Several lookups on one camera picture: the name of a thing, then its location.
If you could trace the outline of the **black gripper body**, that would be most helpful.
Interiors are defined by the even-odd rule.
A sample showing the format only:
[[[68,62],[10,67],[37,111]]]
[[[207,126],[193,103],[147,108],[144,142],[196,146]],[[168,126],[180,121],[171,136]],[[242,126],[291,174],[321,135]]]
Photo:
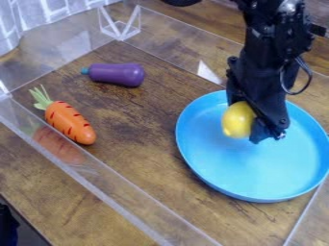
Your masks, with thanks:
[[[256,116],[264,117],[275,125],[286,119],[286,128],[290,120],[284,105],[286,92],[282,86],[291,88],[295,82],[299,65],[288,61],[280,67],[263,67],[247,58],[244,53],[239,57],[227,59],[226,70],[227,84],[238,86],[251,101],[252,111]]]

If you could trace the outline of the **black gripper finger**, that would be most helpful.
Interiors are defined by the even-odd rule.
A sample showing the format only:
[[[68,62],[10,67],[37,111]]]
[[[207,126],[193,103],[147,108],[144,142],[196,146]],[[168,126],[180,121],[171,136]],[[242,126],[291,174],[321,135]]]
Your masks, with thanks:
[[[238,86],[228,85],[226,87],[226,97],[227,97],[227,104],[232,105],[238,102],[244,101],[250,107],[252,107],[251,101],[247,98],[247,95],[240,90]]]
[[[256,116],[251,122],[248,141],[258,144],[266,138],[279,140],[284,138],[286,119],[275,125],[264,117]]]

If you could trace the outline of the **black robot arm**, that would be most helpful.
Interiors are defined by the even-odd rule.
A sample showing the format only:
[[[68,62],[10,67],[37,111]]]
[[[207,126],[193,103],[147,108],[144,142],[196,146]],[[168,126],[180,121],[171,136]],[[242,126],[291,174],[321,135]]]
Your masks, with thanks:
[[[246,41],[236,57],[227,59],[227,103],[247,102],[255,118],[248,141],[280,139],[290,120],[284,97],[300,71],[311,74],[302,59],[312,45],[311,22],[304,0],[231,0],[243,14]]]

